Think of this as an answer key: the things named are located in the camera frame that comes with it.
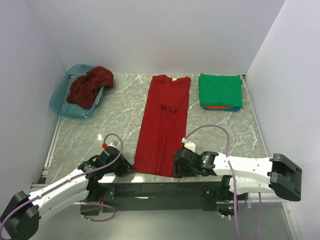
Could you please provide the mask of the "bright red t shirt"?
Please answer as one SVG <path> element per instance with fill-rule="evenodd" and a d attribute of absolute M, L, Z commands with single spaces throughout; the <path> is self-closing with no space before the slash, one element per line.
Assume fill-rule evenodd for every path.
<path fill-rule="evenodd" d="M 152 77 L 137 141 L 138 173 L 172 177 L 174 154 L 186 136 L 190 77 Z"/>

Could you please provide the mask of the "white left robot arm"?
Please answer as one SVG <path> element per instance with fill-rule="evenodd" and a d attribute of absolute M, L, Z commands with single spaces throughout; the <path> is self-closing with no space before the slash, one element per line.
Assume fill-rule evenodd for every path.
<path fill-rule="evenodd" d="M 0 229 L 12 240 L 28 240 L 39 226 L 76 202 L 95 202 L 103 195 L 99 180 L 113 173 L 123 177 L 135 167 L 114 146 L 82 162 L 64 178 L 34 192 L 16 193 L 0 217 Z"/>

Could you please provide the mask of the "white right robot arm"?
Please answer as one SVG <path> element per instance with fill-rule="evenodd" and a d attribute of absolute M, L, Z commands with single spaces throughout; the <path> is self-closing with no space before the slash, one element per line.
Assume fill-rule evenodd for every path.
<path fill-rule="evenodd" d="M 173 157 L 173 176 L 230 176 L 219 187 L 222 198 L 230 200 L 236 194 L 274 193 L 277 197 L 299 202 L 302 191 L 302 169 L 283 154 L 249 158 L 226 156 L 220 152 L 197 154 L 182 147 Z"/>

